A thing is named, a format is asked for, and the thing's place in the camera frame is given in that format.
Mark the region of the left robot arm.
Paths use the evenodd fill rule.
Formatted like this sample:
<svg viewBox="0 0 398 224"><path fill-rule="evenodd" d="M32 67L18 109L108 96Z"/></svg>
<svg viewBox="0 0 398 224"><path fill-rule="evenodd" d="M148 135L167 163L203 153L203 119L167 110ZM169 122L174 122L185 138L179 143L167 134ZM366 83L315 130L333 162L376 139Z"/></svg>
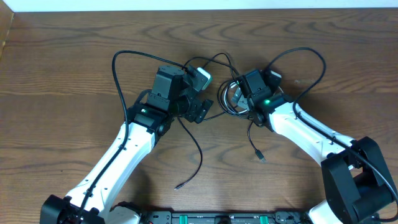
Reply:
<svg viewBox="0 0 398 224"><path fill-rule="evenodd" d="M211 83L203 68L159 67L152 89L125 110L116 139L88 175L64 198L51 195L42 205L41 223L139 223L128 204L115 205L120 190L176 117L201 123L213 102L197 94Z"/></svg>

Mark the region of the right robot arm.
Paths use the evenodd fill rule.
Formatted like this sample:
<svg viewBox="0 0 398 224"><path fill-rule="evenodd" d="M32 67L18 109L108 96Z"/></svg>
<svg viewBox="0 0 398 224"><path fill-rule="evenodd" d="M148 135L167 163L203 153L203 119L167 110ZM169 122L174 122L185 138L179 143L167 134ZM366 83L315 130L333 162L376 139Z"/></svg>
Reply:
<svg viewBox="0 0 398 224"><path fill-rule="evenodd" d="M378 144L355 140L278 93L281 76L253 70L235 79L237 100L245 100L256 126L280 134L304 150L322 169L326 199L308 211L312 223L381 223L377 214L397 201L397 189Z"/></svg>

